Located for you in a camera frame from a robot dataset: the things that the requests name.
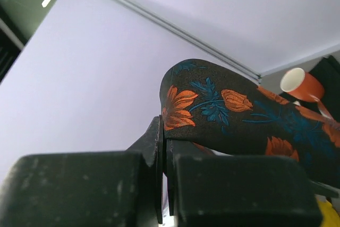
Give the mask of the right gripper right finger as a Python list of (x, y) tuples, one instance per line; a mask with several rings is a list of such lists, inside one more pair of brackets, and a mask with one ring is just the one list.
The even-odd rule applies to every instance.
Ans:
[(165, 155), (175, 226), (319, 226), (316, 195), (339, 196), (285, 156), (218, 156), (177, 140)]

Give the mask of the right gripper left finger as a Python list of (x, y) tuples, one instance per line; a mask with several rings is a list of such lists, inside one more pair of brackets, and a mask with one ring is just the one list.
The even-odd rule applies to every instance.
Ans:
[(1, 185), (1, 226), (159, 226), (163, 120), (125, 151), (19, 158)]

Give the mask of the black orange floral tie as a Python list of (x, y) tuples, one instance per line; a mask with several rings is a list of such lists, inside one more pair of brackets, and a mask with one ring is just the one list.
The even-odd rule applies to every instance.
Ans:
[(190, 59), (160, 85), (165, 137), (229, 155), (281, 155), (339, 187), (339, 123), (220, 65)]

